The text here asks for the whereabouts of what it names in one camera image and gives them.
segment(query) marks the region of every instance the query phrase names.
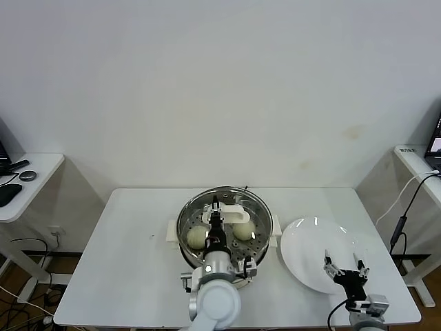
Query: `table leg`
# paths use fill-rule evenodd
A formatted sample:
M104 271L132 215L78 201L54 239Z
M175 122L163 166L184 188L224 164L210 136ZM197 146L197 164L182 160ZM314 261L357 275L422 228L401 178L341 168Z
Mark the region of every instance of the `table leg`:
M44 281L49 277L49 274L44 269L40 268L30 257L18 250L17 247L2 234L0 234L0 253L6 258L11 259L11 261L15 262L20 268L24 269L39 281Z
M410 260L403 261L402 265L408 273L412 272L412 270L415 270L415 267L413 266L413 263ZM422 304L426 308L435 307L435 301L433 300L429 290L426 287L426 284L424 284L424 281L421 278L414 280L414 282L412 283L406 281L406 285L408 288L415 288L418 296L421 299Z
M0 268L0 277L8 269L11 262L12 262L11 259L6 259L5 263L3 263L3 265Z
M52 260L52 257L42 257L40 260L40 265L43 266L43 269L45 270L50 262ZM53 274L51 273L51 277L47 277L43 281L38 281L34 277L31 277L28 282L26 283L25 287L22 289L21 293L19 294L19 299L17 299L18 303L24 303L26 301L29 301L30 297L32 296L32 293L34 292L35 286L37 284L50 284L50 285L67 285L69 284L69 281L72 277L71 274Z
M409 273L406 274L403 277L403 279L406 282L406 284L415 283L416 281L421 280L423 277L426 277L428 274L430 274L440 265L441 265L441 253L432 254L430 257L428 257L419 265L417 265L416 268L409 271Z

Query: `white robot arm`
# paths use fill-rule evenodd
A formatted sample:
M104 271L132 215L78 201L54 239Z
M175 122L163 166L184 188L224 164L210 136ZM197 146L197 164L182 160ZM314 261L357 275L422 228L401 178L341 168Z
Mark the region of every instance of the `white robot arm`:
M189 331L223 330L231 326L240 313L240 296L232 282L250 280L257 273L256 262L250 256L238 261L237 268L232 265L216 196L209 224L203 265L191 273L181 274L183 287L190 294L189 315L193 323Z
M387 330L383 314L389 302L384 295L365 294L363 285L367 282L369 268L355 254L353 257L358 270L344 270L332 262L329 252L325 250L325 272L334 283L345 289L348 298L345 307L349 311L349 322L354 331Z

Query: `white wall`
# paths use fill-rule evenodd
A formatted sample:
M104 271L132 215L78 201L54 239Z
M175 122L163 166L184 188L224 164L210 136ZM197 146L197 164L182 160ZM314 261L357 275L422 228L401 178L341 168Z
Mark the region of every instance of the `white wall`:
M64 153L104 201L127 186L355 187L391 146L427 138L415 130L440 92L440 12L2 1L0 117L24 150Z

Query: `laptop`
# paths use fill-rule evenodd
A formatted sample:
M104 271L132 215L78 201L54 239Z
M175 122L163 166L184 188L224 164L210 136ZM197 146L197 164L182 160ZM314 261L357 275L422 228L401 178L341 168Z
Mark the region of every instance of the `laptop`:
M436 123L424 158L434 170L441 171L441 115Z

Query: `monitor screen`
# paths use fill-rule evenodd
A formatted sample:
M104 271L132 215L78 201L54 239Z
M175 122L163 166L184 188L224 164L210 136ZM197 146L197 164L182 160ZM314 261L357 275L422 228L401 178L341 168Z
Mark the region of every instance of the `monitor screen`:
M0 164L10 164L11 159L9 158L8 153L6 152L5 148L3 147L3 144L0 141Z
M441 152L441 118L438 119L438 123L433 133L433 142L428 150L428 152Z

